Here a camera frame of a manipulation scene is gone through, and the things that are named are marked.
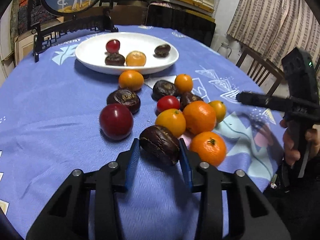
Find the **person's right hand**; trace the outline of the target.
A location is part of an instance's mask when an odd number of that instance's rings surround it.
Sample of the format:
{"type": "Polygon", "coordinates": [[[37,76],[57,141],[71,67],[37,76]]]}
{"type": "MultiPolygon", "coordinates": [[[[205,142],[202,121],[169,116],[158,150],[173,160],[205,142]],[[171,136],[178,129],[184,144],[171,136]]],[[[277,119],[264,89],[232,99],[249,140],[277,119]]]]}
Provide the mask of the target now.
{"type": "MultiPolygon", "coordinates": [[[[300,152],[294,149],[294,141],[291,138],[291,133],[287,122],[283,119],[280,122],[280,126],[285,128],[286,131],[283,135],[284,142],[284,158],[288,165],[292,166],[296,161],[300,159],[300,152]]],[[[307,142],[311,143],[309,157],[313,158],[319,153],[319,125],[314,125],[312,129],[307,130],[305,134],[307,142]]]]}

